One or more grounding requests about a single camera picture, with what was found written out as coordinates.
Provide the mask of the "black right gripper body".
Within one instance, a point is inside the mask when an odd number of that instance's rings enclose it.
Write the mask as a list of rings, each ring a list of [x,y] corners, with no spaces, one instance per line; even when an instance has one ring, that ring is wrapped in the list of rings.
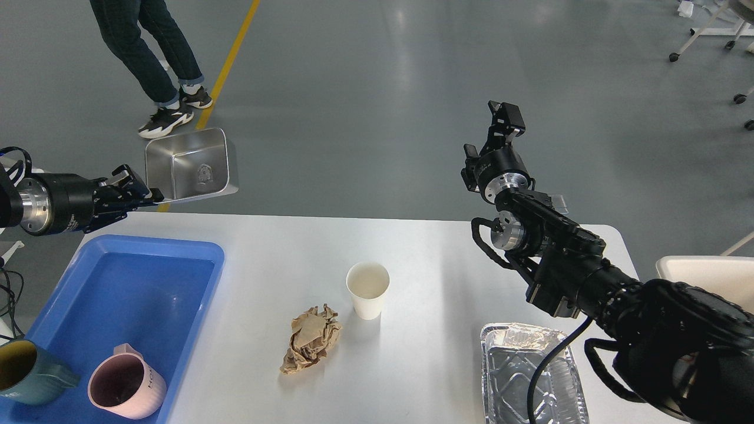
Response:
[[[493,204],[506,188],[528,190],[535,184],[521,156],[512,147],[483,148],[476,165],[476,178],[480,195],[488,204]]]

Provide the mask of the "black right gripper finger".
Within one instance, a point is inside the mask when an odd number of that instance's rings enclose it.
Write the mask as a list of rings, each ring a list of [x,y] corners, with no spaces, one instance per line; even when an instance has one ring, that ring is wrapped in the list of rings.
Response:
[[[475,169],[481,158],[476,145],[471,143],[464,143],[464,167],[461,169],[461,179],[464,181],[464,185],[468,191],[472,193],[481,193],[479,188],[479,182],[475,174]]]
[[[512,141],[525,133],[521,110],[509,102],[488,101],[492,123],[488,127],[487,152],[512,148]]]

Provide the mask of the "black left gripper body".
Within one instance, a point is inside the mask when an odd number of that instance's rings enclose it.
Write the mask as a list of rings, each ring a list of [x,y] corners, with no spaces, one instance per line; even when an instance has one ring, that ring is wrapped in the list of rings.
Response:
[[[105,178],[77,174],[33,173],[17,185],[21,196],[21,226],[32,236],[92,233],[127,217],[120,204],[124,193]]]

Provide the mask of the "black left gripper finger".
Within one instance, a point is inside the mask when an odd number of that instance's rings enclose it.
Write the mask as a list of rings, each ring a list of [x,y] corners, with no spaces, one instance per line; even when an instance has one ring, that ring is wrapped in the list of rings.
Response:
[[[139,191],[121,190],[121,195],[115,200],[115,210],[127,214],[142,207],[157,205],[164,199],[165,196],[157,188],[149,191],[146,195],[139,193]]]
[[[148,185],[129,165],[122,164],[111,172],[111,177],[98,183],[100,187],[114,187],[132,198],[148,198]]]

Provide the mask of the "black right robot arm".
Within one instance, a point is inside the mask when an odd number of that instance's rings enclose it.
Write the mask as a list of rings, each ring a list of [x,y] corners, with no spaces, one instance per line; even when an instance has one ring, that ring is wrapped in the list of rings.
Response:
[[[520,108],[494,100],[488,108],[487,142],[482,150],[464,145],[461,177],[498,217],[474,218],[472,236],[490,260],[525,280],[528,303],[552,317],[585,314],[554,352],[596,323],[608,339],[586,340],[584,350],[618,397],[689,423],[751,423],[752,314],[703,288],[641,282],[611,264],[600,236],[535,190],[512,147],[525,132]]]

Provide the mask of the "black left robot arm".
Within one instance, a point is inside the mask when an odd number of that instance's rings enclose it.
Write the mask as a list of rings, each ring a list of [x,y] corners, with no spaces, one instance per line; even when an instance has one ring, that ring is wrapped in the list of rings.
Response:
[[[159,188],[149,187],[126,164],[108,178],[86,179],[71,173],[35,173],[24,148],[2,148],[3,156],[13,152],[21,153],[22,159],[2,170],[2,228],[19,227],[31,236],[92,233],[165,199]]]

